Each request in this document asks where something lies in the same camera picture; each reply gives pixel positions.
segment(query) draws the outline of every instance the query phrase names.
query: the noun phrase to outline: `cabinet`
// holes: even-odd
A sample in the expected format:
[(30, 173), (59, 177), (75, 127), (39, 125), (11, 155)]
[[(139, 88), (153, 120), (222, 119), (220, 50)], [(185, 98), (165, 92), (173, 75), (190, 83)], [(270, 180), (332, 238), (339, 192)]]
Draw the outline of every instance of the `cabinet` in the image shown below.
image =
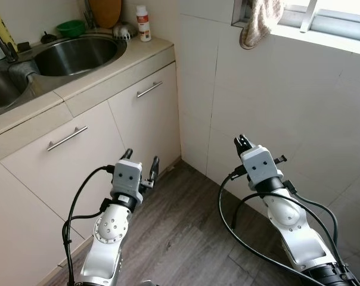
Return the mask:
[[(85, 126), (88, 128), (83, 132), (57, 148), (47, 150), (51, 141), (58, 142), (72, 134), (75, 128)], [(104, 101), (4, 158), (1, 163), (66, 220), (75, 193), (85, 178), (100, 166), (115, 164), (124, 152), (110, 107)], [(110, 174), (98, 172), (83, 189), (74, 214), (98, 212), (103, 199), (110, 196), (110, 182)], [(75, 220), (72, 226), (83, 238), (88, 238), (94, 219)], [(54, 233), (61, 233), (61, 225), (54, 226)]]
[[(0, 164), (0, 285), (36, 285), (65, 257), (60, 219)], [(74, 249), (83, 239), (72, 232)]]
[(175, 63), (108, 101), (125, 147), (134, 150), (133, 160), (143, 163), (143, 178), (155, 155), (160, 172), (181, 155)]

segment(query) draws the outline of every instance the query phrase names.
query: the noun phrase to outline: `wooden floor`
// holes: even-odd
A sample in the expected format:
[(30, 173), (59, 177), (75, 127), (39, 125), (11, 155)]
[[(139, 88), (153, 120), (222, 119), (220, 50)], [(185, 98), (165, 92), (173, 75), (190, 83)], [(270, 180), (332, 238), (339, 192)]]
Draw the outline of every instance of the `wooden floor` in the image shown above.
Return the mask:
[[(218, 215), (218, 189), (184, 162), (165, 174), (135, 210), (117, 286), (137, 286), (148, 279), (160, 286), (301, 285), (298, 278), (260, 260), (233, 239)], [(238, 203), (233, 195), (224, 194), (226, 217)], [(237, 233), (244, 241), (287, 263), (280, 237), (265, 217), (244, 206), (238, 220)], [(76, 276), (86, 251), (74, 259)], [(48, 285), (66, 282), (64, 268)]]

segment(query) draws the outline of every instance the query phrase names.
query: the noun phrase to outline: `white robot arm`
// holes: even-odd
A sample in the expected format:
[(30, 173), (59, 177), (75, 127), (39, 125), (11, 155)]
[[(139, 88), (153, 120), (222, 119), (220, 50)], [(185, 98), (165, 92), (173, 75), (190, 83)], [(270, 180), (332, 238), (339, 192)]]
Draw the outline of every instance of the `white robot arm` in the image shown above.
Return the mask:
[[(132, 150), (128, 149), (115, 165), (111, 200), (105, 200), (107, 207), (95, 222), (91, 249), (76, 285), (116, 286), (128, 223), (135, 207), (143, 202), (142, 193), (153, 188), (159, 174), (159, 158), (155, 157), (150, 177), (142, 181), (142, 165), (130, 161), (131, 155)], [(141, 286), (155, 285), (145, 281)]]
[(287, 188), (293, 185), (290, 181), (282, 182), (283, 174), (276, 167), (287, 159), (284, 156), (273, 159), (269, 150), (256, 146), (244, 135), (235, 138), (234, 143), (243, 165), (236, 168), (231, 179), (247, 174), (249, 188), (262, 198), (271, 223), (282, 236), (292, 267), (317, 281), (316, 284), (306, 282), (306, 285), (360, 285), (342, 261), (337, 261), (320, 235), (310, 228), (306, 211), (299, 202), (290, 197)]

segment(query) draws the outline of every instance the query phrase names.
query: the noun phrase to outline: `window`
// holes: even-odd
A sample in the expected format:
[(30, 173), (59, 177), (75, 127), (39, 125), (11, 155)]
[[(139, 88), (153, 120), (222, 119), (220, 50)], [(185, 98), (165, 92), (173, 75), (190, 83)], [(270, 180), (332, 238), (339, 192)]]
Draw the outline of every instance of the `window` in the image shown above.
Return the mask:
[[(243, 27), (251, 16), (248, 0), (235, 0), (233, 26)], [(285, 0), (280, 25), (360, 40), (360, 0)]]

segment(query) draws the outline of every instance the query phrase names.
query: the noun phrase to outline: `stainless steel sink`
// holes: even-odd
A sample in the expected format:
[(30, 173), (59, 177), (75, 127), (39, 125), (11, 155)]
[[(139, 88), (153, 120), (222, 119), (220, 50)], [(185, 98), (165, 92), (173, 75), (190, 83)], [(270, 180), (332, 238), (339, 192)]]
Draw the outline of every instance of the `stainless steel sink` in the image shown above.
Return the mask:
[(0, 114), (112, 63), (126, 48), (110, 35), (87, 34), (36, 46), (12, 66), (0, 61)]
[(106, 65), (123, 55), (126, 45), (103, 37), (56, 43), (34, 58), (43, 76), (71, 76)]
[(0, 70), (0, 110), (17, 101), (21, 92), (14, 86), (6, 70)]

